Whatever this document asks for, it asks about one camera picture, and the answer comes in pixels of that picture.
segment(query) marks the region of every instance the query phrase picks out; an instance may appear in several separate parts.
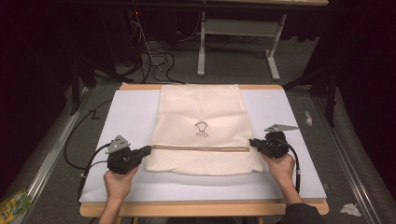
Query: folded cloth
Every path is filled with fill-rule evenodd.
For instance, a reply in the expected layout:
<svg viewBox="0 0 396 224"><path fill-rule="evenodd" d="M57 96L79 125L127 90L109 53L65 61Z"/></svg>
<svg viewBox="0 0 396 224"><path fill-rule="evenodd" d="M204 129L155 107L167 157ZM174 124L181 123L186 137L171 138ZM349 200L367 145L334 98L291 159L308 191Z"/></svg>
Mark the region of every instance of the folded cloth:
<svg viewBox="0 0 396 224"><path fill-rule="evenodd" d="M263 170L237 85L164 85L146 169L184 175Z"/></svg>

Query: person's left hand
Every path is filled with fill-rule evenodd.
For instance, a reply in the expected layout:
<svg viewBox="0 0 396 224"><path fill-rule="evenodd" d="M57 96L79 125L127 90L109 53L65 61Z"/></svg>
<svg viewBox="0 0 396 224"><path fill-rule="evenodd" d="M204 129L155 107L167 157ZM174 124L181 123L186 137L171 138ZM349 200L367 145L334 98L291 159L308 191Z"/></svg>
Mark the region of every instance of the person's left hand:
<svg viewBox="0 0 396 224"><path fill-rule="evenodd" d="M128 196L131 186L132 178L136 174L139 166L125 175L118 175L112 171L106 171L103 179L105 180L107 199L124 200Z"/></svg>

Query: table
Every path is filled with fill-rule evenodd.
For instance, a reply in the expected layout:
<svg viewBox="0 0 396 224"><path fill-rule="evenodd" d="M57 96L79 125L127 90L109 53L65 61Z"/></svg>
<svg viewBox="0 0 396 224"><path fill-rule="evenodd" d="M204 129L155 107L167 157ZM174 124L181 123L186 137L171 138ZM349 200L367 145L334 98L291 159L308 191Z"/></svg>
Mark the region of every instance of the table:
<svg viewBox="0 0 396 224"><path fill-rule="evenodd" d="M155 126L156 106L161 85L122 85L116 92L98 147L117 134L131 148L149 144ZM277 85L240 85L252 122L253 134L263 138L263 127L274 122L297 125L285 92ZM262 111L275 110L263 114ZM286 132L288 142L297 150L302 168L301 196L324 215L329 212L326 194L310 159L299 130ZM105 152L93 162L106 159ZM81 196L80 213L99 217L105 206L103 173L106 164L93 166ZM268 174L238 176L186 176L150 173L141 165L134 177L130 195L120 210L121 217L211 217L269 216L284 214L285 204L275 181Z"/></svg>
<svg viewBox="0 0 396 224"><path fill-rule="evenodd" d="M283 0L217 0L216 2L238 2L238 3L258 3L258 4L279 4L295 6L327 6L328 0L305 0L305 1L283 1ZM280 35L286 21L286 14L280 16L279 21L236 21L207 19L206 13L201 13L201 42L198 55L198 77L205 75L205 35L250 35L250 36L269 36L272 37L272 45L265 50L265 57L270 68L271 76L274 81L280 80L277 72L274 54Z"/></svg>

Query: white paper scrap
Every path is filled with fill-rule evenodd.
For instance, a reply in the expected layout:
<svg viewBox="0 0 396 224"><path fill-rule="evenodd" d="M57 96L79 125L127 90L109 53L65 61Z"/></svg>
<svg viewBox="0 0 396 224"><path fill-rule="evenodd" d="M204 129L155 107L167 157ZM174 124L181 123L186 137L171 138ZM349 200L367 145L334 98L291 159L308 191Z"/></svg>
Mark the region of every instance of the white paper scrap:
<svg viewBox="0 0 396 224"><path fill-rule="evenodd" d="M361 212L359 212L358 208L356 208L356 204L353 203L344 204L344 207L341 209L340 212L347 213L355 217L361 217Z"/></svg>
<svg viewBox="0 0 396 224"><path fill-rule="evenodd" d="M312 117L311 117L311 115L309 114L308 111L305 111L305 115L306 115L305 123L308 124L309 126L312 126Z"/></svg>

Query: human hand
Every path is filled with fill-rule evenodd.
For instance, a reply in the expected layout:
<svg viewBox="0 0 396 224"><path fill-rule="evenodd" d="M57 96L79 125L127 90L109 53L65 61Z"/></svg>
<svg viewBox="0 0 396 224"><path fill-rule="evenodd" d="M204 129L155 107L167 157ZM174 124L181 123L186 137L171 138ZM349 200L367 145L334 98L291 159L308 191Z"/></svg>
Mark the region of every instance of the human hand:
<svg viewBox="0 0 396 224"><path fill-rule="evenodd" d="M278 184L292 181L295 160L289 153L278 159L262 154L262 158L268 163L271 176Z"/></svg>
<svg viewBox="0 0 396 224"><path fill-rule="evenodd" d="M124 200L129 194L132 186L132 178L138 170L136 166L133 170L125 175L118 175L108 170L105 172L103 179L105 180L107 199Z"/></svg>

